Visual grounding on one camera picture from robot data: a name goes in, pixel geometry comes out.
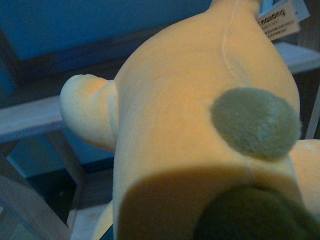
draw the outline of floor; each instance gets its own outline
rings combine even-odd
[[[89,240],[100,214],[112,199],[113,169],[88,174],[71,240]],[[0,206],[0,240],[40,240]]]
[[[113,170],[88,175],[80,209],[77,211],[71,240],[89,240],[98,218],[112,199]]]

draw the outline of blue wall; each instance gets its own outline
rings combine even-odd
[[[0,0],[0,26],[21,59],[172,23],[211,0]]]

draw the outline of stuffed animal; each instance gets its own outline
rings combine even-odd
[[[67,81],[66,124],[115,152],[113,204],[93,240],[112,223],[116,240],[320,238],[290,157],[298,90],[256,22],[260,3],[214,0],[146,41],[114,80]],[[296,148],[295,164],[318,164],[319,149]],[[314,167],[298,176],[304,188]],[[304,198],[319,211],[313,185]]]

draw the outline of fuzzy fabric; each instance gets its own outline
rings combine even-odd
[[[302,203],[288,154],[299,124],[293,126],[293,135],[272,127],[285,126],[283,119],[299,122],[299,94],[256,22],[260,3],[215,0],[206,12],[145,42],[114,80],[77,75],[63,87],[61,114],[69,128],[84,141],[115,151],[116,240],[192,239],[204,208],[236,186],[269,188]],[[254,108],[263,124],[273,122],[265,136],[280,136],[268,144],[288,142],[280,154],[272,147],[268,155],[248,154],[226,140],[231,133],[218,130],[212,119],[216,100],[242,88],[262,90],[286,104],[282,109],[263,100],[262,108]],[[265,112],[269,104],[275,110],[270,116],[272,111]],[[240,106],[239,114],[247,107]],[[251,115],[233,125],[250,126],[253,120]],[[264,138],[256,127],[246,138],[252,146]]]

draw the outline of tag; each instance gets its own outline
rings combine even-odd
[[[300,30],[296,10],[291,0],[286,0],[282,5],[269,10],[257,21],[271,41],[297,33]]]
[[[285,2],[287,2],[288,0],[281,0],[279,2],[277,2],[275,5],[273,5],[272,7],[268,8],[267,10],[263,11],[260,16],[263,16],[265,14],[267,14],[268,12],[272,11],[273,9],[281,6],[282,4],[284,4]],[[295,9],[295,15],[297,17],[297,20],[299,22],[301,22],[302,20],[310,17],[310,13],[307,9],[307,6],[305,4],[305,2],[303,0],[291,0],[293,7]]]

